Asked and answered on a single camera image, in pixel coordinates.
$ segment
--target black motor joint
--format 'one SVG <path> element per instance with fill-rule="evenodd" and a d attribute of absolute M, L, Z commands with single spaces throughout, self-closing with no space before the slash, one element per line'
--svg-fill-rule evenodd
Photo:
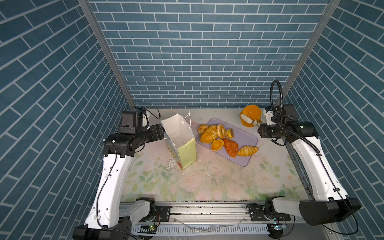
<path fill-rule="evenodd" d="M 147 119 L 146 126 L 142 125 L 143 116 Z M 142 111 L 123 111 L 119 132 L 109 135 L 104 141 L 104 155 L 119 154 L 133 157 L 139 146 L 164 138 L 164 128 L 161 124 L 149 126 L 147 115 Z"/>

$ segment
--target fake food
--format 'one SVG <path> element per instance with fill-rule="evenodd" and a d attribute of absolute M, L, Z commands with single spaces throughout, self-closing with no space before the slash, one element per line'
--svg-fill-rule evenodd
<path fill-rule="evenodd" d="M 217 136 L 221 139 L 225 137 L 225 128 L 222 124 L 217 125 Z"/>
<path fill-rule="evenodd" d="M 224 138 L 223 141 L 225 150 L 227 151 L 228 155 L 231 157 L 236 157 L 239 145 L 235 141 L 226 138 Z"/>
<path fill-rule="evenodd" d="M 199 127 L 199 129 L 198 129 L 199 133 L 200 133 L 200 134 L 203 134 L 204 131 L 205 131 L 208 127 L 209 127 L 209 126 L 208 126 L 207 124 L 202 124 L 202 125 L 200 125 L 200 127 Z"/>
<path fill-rule="evenodd" d="M 209 126 L 201 135 L 200 142 L 212 143 L 217 138 L 217 126 Z"/>
<path fill-rule="evenodd" d="M 240 150 L 237 152 L 237 155 L 241 157 L 248 157 L 251 156 L 252 154 L 256 153 L 259 150 L 258 147 L 253 147 L 253 146 L 244 146 L 240 148 Z"/>
<path fill-rule="evenodd" d="M 224 146 L 224 141 L 221 139 L 216 139 L 211 144 L 212 151 L 219 151 Z"/>
<path fill-rule="evenodd" d="M 225 136 L 226 136 L 228 139 L 232 139 L 232 138 L 233 138 L 233 130 L 232 130 L 232 128 L 227 129 L 227 130 L 225 131 Z"/>
<path fill-rule="evenodd" d="M 241 116 L 241 114 L 244 114 L 245 116 L 249 117 L 250 119 L 252 119 L 252 121 L 254 121 L 256 123 L 256 122 L 260 122 L 260 118 L 262 116 L 262 111 L 256 105 L 249 105 L 243 109 L 243 111 L 240 113 L 239 116 Z M 243 119 L 241 119 L 241 124 L 243 124 L 246 127 L 254 127 L 252 123 L 247 123 Z"/>

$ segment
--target paper bag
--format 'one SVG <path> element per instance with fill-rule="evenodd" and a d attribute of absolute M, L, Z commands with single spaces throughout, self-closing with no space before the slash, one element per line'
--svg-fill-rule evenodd
<path fill-rule="evenodd" d="M 176 114 L 161 121 L 165 129 L 164 139 L 167 147 L 176 158 L 181 169 L 185 169 L 196 162 L 196 140 L 190 127 L 190 114 L 184 118 Z"/>

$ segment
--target metal frame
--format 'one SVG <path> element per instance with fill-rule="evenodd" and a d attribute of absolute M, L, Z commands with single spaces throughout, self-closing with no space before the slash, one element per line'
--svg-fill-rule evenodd
<path fill-rule="evenodd" d="M 246 205 L 249 203 L 264 204 L 264 201 L 205 201 L 205 202 L 156 202 L 156 205 L 171 206 L 169 222 L 175 224 L 177 220 L 185 224 L 250 224 L 277 223 L 277 221 L 252 222 Z M 120 216 L 127 213 L 133 203 L 120 203 Z M 304 223 L 302 218 L 296 218 L 296 223 Z"/>
<path fill-rule="evenodd" d="M 329 0 L 328 5 L 324 9 L 323 15 L 321 16 L 315 29 L 313 30 L 311 37 L 309 38 L 307 44 L 305 45 L 302 54 L 297 60 L 296 65 L 293 67 L 292 72 L 283 87 L 283 98 L 287 95 L 289 89 L 295 82 L 297 76 L 299 75 L 299 72 L 301 71 L 309 55 L 311 54 L 312 49 L 315 47 L 325 27 L 327 26 L 329 20 L 331 19 L 333 13 L 335 12 L 336 8 L 339 6 L 340 1 L 341 0 Z M 278 105 L 278 104 L 279 104 L 279 98 L 277 98 L 277 100 L 275 101 L 275 105 Z"/>
<path fill-rule="evenodd" d="M 288 154 L 291 157 L 292 163 L 295 166 L 296 172 L 299 175 L 301 183 L 305 191 L 307 192 L 307 196 L 310 200 L 313 200 L 313 191 L 311 182 L 308 178 L 307 172 L 304 169 L 303 163 L 300 160 L 300 157 L 297 155 L 296 151 L 293 149 L 292 144 L 287 142 L 285 147 L 287 148 Z"/>
<path fill-rule="evenodd" d="M 96 19 L 96 15 L 93 12 L 93 9 L 91 7 L 91 4 L 88 0 L 78 0 L 81 10 L 84 12 L 85 18 L 88 20 L 89 25 L 91 26 L 91 29 L 101 47 L 101 50 L 104 52 L 104 55 L 109 63 L 109 66 L 111 67 L 117 82 L 119 83 L 119 86 L 124 93 L 125 98 L 128 101 L 128 104 L 131 107 L 135 107 L 135 102 L 132 99 L 131 94 L 129 93 L 129 90 L 127 88 L 127 85 L 125 84 L 124 78 L 120 72 L 120 69 L 116 63 L 116 60 L 111 52 L 111 49 L 108 46 L 107 40 L 105 39 L 105 36 L 100 28 L 100 25 Z"/>

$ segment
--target purple tray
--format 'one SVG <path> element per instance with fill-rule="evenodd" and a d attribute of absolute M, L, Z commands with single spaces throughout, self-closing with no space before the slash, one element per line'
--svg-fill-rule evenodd
<path fill-rule="evenodd" d="M 217 125 L 217 124 L 222 124 L 225 127 L 225 130 L 227 130 L 228 128 L 232 128 L 234 137 L 231 140 L 235 141 L 237 144 L 239 144 L 239 149 L 245 145 L 256 146 L 257 141 L 258 141 L 257 137 L 244 131 L 244 130 L 241 130 L 238 127 L 235 127 L 235 126 L 233 126 L 227 122 L 224 122 L 218 118 L 211 118 L 207 123 L 207 125 L 209 125 L 209 126 L 210 125 Z M 201 137 L 200 134 L 196 137 L 197 143 L 200 145 L 203 145 L 204 147 L 211 150 L 211 144 L 200 142 L 200 137 Z M 220 149 L 219 151 L 216 151 L 215 153 L 217 153 L 220 156 L 225 157 L 229 161 L 232 161 L 232 162 L 234 162 L 237 165 L 242 166 L 242 167 L 247 166 L 249 163 L 249 160 L 251 159 L 251 156 L 248 156 L 248 157 L 240 157 L 240 156 L 231 157 L 228 155 L 228 153 L 224 147 L 222 149 Z"/>

